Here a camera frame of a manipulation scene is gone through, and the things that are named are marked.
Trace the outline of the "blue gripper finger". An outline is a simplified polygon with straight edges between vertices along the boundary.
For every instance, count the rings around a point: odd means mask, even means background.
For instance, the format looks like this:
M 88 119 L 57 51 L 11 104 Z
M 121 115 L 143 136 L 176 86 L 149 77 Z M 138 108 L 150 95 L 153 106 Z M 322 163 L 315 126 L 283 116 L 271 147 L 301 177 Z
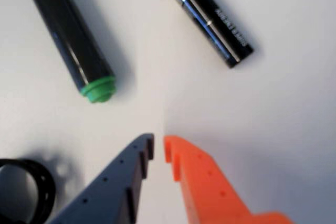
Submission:
M 136 223 L 154 135 L 134 139 L 51 223 Z

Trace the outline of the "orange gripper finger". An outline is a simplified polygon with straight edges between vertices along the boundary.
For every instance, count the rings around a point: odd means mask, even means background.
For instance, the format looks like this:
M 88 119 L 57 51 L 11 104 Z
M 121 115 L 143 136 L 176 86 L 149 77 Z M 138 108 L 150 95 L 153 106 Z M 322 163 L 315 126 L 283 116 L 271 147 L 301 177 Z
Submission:
M 213 157 L 191 142 L 166 135 L 164 152 L 180 183 L 189 223 L 292 223 L 279 212 L 250 212 Z

